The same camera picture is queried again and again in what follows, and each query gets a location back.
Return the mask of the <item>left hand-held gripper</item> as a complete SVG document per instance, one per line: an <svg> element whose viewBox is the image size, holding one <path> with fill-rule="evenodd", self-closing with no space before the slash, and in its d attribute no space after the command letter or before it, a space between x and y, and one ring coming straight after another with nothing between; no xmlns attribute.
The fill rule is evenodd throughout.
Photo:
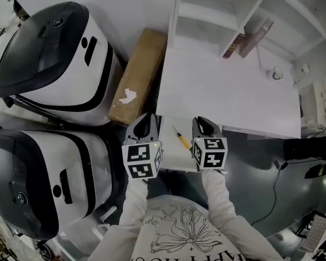
<svg viewBox="0 0 326 261"><path fill-rule="evenodd" d="M122 157L128 178L156 178L162 163L162 143L158 140L156 116L153 113L139 116L128 126L126 137Z"/></svg>

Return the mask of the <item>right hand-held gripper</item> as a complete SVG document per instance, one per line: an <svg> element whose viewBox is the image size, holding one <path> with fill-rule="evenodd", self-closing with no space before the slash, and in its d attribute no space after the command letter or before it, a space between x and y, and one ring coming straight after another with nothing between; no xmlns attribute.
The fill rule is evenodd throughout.
<svg viewBox="0 0 326 261"><path fill-rule="evenodd" d="M197 116L192 120L192 156L200 170L223 170L228 154L227 139L211 120Z"/></svg>

